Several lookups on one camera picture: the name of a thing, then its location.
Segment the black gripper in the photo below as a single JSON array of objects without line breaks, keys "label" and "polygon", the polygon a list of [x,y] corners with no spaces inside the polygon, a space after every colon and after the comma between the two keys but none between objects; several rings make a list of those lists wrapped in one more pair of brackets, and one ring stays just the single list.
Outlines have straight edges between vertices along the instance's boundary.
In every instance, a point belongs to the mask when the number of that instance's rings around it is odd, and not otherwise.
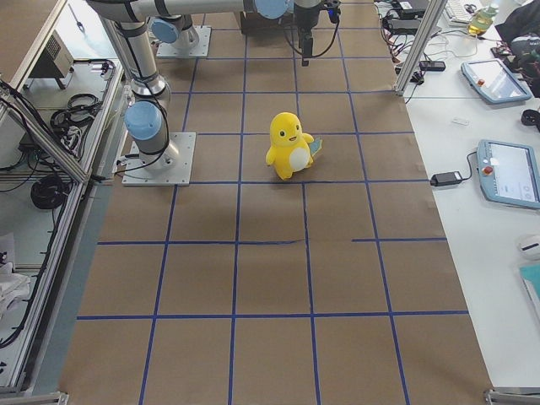
[{"label": "black gripper", "polygon": [[330,22],[337,24],[340,20],[340,6],[341,2],[338,0],[294,0],[294,21],[298,27],[302,67],[308,67],[313,57],[311,29],[317,26],[320,12],[326,11]]}]

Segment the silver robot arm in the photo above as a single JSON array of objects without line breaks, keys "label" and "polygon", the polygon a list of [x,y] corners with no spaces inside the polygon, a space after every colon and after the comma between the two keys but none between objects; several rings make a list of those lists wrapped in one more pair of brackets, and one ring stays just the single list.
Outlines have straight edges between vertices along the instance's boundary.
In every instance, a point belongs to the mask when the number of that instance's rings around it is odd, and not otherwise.
[{"label": "silver robot arm", "polygon": [[199,35],[193,27],[190,14],[155,17],[150,28],[158,40],[177,49],[191,49],[199,43]]},{"label": "silver robot arm", "polygon": [[325,10],[332,23],[339,24],[339,1],[89,1],[99,15],[121,64],[130,73],[130,87],[136,98],[124,118],[128,133],[138,146],[139,170],[168,170],[179,159],[168,128],[167,107],[170,86],[157,68],[148,33],[148,20],[167,23],[176,30],[191,28],[193,14],[255,13],[279,19],[288,11],[300,41],[303,62],[314,57],[312,30]]}]

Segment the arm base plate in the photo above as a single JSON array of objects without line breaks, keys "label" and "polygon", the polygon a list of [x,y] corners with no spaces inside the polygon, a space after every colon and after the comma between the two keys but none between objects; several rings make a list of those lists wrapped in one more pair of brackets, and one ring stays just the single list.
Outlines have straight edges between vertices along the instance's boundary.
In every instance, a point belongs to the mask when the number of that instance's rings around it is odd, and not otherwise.
[{"label": "arm base plate", "polygon": [[140,154],[132,141],[130,153],[137,154],[127,161],[121,180],[124,186],[188,186],[197,134],[195,132],[172,132],[170,144],[164,154],[151,164],[154,158]]},{"label": "arm base plate", "polygon": [[212,29],[208,25],[195,25],[187,30],[176,27],[155,29],[159,41],[157,58],[186,59],[207,57]]}]

